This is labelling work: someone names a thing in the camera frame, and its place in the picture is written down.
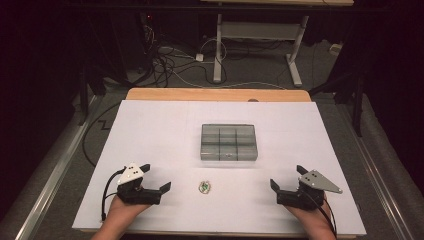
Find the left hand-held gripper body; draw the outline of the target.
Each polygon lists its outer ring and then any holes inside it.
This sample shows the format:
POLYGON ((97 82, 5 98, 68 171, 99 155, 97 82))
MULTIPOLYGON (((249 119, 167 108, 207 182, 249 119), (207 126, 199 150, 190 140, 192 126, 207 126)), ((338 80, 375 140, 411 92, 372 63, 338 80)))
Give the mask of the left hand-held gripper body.
POLYGON ((117 196, 127 204, 159 205, 163 193, 142 186, 144 174, 139 165, 130 163, 117 181, 117 196))

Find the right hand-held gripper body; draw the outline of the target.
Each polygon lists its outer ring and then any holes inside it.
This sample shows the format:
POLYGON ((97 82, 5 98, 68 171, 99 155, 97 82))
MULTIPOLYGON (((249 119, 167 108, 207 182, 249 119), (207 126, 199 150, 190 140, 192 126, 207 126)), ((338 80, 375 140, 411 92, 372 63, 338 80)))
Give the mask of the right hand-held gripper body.
POLYGON ((291 206, 306 211, 315 210, 324 203, 325 192, 342 194, 343 190, 317 170, 307 171, 298 178, 296 191, 282 190, 276 193, 280 205, 291 206))

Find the clear plastic compartment box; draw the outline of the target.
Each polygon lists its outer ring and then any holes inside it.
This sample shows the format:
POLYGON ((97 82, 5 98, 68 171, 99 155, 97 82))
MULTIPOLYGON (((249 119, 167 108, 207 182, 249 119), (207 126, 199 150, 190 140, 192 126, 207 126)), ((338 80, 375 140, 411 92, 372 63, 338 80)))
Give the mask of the clear plastic compartment box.
POLYGON ((203 124, 200 156, 203 161, 256 161, 258 148, 251 124, 203 124))

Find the person's right hand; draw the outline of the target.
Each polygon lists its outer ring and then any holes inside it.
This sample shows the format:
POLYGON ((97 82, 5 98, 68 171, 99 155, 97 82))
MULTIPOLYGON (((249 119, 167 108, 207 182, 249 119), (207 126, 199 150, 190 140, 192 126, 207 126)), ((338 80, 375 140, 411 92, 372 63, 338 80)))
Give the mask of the person's right hand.
POLYGON ((330 216, 330 210, 327 202, 324 202, 321 206, 322 211, 319 209, 306 211, 291 206, 286 206, 286 209, 299 220, 303 227, 305 225, 312 224, 328 224, 330 226, 330 223, 327 220, 327 217, 330 216))

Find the person's left hand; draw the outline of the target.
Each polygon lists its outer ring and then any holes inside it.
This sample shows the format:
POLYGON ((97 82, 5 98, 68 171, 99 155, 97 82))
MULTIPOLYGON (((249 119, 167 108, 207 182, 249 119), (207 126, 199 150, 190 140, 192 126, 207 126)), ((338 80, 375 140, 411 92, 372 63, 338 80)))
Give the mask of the person's left hand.
POLYGON ((118 196, 115 196, 110 204, 106 222, 113 225, 130 225, 134 219, 147 210, 149 205, 145 204, 127 204, 118 196))

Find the black metal stand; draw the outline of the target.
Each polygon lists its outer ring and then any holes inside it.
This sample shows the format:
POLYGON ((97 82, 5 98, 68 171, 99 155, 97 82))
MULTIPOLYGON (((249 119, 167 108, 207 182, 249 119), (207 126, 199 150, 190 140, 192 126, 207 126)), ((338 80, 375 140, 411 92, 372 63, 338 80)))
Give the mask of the black metal stand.
POLYGON ((335 79, 327 80, 325 83, 308 91, 310 96, 321 92, 332 92, 336 104, 352 104, 351 122, 354 132, 358 137, 361 132, 362 100, 364 90, 364 79, 354 73, 343 73, 335 79))
POLYGON ((101 70, 97 65, 85 63, 79 73, 79 99, 80 99, 80 120, 82 126, 89 114, 88 89, 91 89, 95 96, 104 96, 106 88, 103 83, 101 70))

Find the aluminium rail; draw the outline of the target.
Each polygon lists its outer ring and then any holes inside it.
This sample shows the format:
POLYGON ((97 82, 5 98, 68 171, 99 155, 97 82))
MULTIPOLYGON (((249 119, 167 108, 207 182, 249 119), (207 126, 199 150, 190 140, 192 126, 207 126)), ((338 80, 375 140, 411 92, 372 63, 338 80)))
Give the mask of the aluminium rail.
POLYGON ((352 120, 348 108, 344 105, 338 105, 337 108, 344 123, 349 129, 350 135, 355 141, 356 147, 359 149, 364 170, 379 198, 380 204, 382 205, 382 208, 384 209, 398 240, 414 240, 414 236, 400 211, 399 205, 390 192, 387 184, 384 182, 374 159, 363 141, 363 138, 357 135, 356 130, 352 126, 352 120))
POLYGON ((41 190, 41 193, 39 194, 26 220, 16 235, 15 240, 32 240, 34 238, 35 233, 37 232, 42 220, 44 219, 44 216, 48 211, 52 201, 54 200, 54 197, 60 188, 65 174, 69 169, 72 157, 74 156, 78 145, 80 144, 83 135, 88 129, 90 121, 93 119, 93 116, 97 112, 102 100, 102 96, 93 96, 89 101, 88 116, 80 125, 77 126, 70 143, 67 145, 66 150, 58 158, 58 162, 56 163, 52 173, 41 190))

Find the white metal desk frame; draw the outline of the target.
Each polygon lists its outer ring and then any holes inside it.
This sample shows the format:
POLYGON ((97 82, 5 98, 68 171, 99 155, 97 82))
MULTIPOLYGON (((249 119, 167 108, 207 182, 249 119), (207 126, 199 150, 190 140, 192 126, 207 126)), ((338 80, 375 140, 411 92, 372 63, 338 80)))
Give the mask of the white metal desk frame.
MULTIPOLYGON (((259 7, 351 7, 353 0, 201 0, 212 3, 213 7, 230 7, 253 5, 259 7)), ((304 33, 307 28, 309 16, 303 15, 296 23, 270 23, 259 20, 224 20, 223 14, 217 14, 216 22, 216 50, 214 56, 213 82, 222 83, 224 77, 223 60, 228 51, 223 43, 223 38, 227 39, 253 39, 253 40, 289 40, 293 41, 292 51, 285 55, 293 85, 302 86, 302 80, 296 66, 298 55, 304 33)))

